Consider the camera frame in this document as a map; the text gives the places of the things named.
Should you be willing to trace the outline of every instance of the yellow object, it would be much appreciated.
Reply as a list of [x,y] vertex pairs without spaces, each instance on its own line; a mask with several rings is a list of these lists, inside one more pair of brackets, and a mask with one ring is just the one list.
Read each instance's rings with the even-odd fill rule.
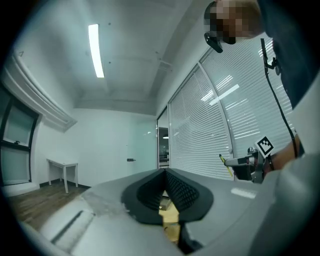
[[[222,163],[225,164],[225,161],[226,161],[226,160],[223,158],[223,156],[222,156],[221,154],[219,154],[219,157],[220,157]],[[233,176],[233,175],[232,175],[232,172],[230,171],[230,169],[229,169],[228,166],[226,166],[226,169],[228,170],[228,172],[230,173],[230,176],[232,177],[232,176]]]

